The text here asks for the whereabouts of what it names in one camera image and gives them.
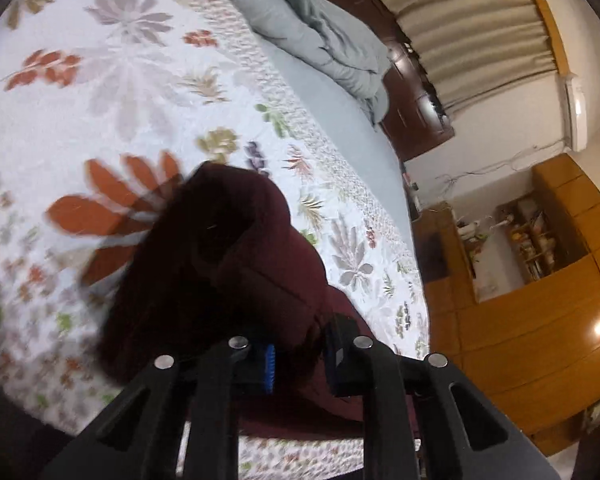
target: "beige curtain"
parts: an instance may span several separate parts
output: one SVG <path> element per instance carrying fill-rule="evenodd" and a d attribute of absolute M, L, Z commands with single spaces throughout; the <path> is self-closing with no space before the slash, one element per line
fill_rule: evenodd
<path fill-rule="evenodd" d="M 449 114 L 556 70 L 534 0 L 382 0 Z"/>

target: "silver screw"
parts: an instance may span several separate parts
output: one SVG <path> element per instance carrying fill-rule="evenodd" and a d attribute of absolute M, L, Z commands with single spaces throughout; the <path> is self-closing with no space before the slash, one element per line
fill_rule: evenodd
<path fill-rule="evenodd" d="M 359 335 L 357 338 L 353 340 L 353 344 L 358 348 L 371 348 L 374 344 L 373 340 L 366 335 Z"/>
<path fill-rule="evenodd" d="M 431 354 L 428 357 L 428 361 L 431 366 L 436 368 L 444 368 L 448 364 L 449 359 L 444 357 L 442 354 Z"/>
<path fill-rule="evenodd" d="M 229 346 L 234 350 L 240 350 L 242 348 L 246 348 L 249 344 L 249 340 L 242 335 L 235 335 L 231 339 L 229 339 Z"/>
<path fill-rule="evenodd" d="M 175 359 L 170 355 L 161 355 L 155 359 L 154 366 L 160 370 L 166 370 L 167 368 L 171 368 L 174 362 Z"/>

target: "crumpled blanket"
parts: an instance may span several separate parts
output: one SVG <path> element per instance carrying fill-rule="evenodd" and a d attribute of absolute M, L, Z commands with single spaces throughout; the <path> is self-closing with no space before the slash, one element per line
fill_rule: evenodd
<path fill-rule="evenodd" d="M 229 0 L 255 32 L 357 98 L 373 124 L 388 110 L 382 85 L 387 47 L 360 20 L 327 0 Z"/>
<path fill-rule="evenodd" d="M 205 162 L 138 249 L 98 355 L 124 383 L 158 355 L 197 356 L 257 326 L 276 345 L 275 393 L 243 402 L 241 429 L 277 438 L 362 436 L 360 398 L 337 399 L 326 383 L 321 335 L 336 313 L 372 335 L 291 227 L 278 187 L 253 171 Z"/>

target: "floral bed sheet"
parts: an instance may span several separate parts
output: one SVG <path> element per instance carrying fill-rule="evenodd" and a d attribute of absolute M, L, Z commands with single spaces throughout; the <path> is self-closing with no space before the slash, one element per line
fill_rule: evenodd
<path fill-rule="evenodd" d="M 92 349 L 126 263 L 204 160 L 250 168 L 379 340 L 423 358 L 413 255 L 226 0 L 13 0 L 0 19 L 0 384 L 78 433 L 117 390 Z M 362 467 L 361 440 L 242 437 L 243 479 Z"/>

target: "maroon cloth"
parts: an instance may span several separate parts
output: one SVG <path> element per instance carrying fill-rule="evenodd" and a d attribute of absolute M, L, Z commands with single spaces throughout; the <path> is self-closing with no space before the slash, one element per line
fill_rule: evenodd
<path fill-rule="evenodd" d="M 322 329 L 354 317 L 314 247 L 290 224 L 280 190 L 253 171 L 206 162 L 141 244 L 102 330 L 105 371 L 126 383 L 164 353 L 202 354 L 257 324 L 276 345 L 275 394 L 246 399 L 241 428 L 279 438 L 362 436 L 360 398 L 331 396 Z"/>

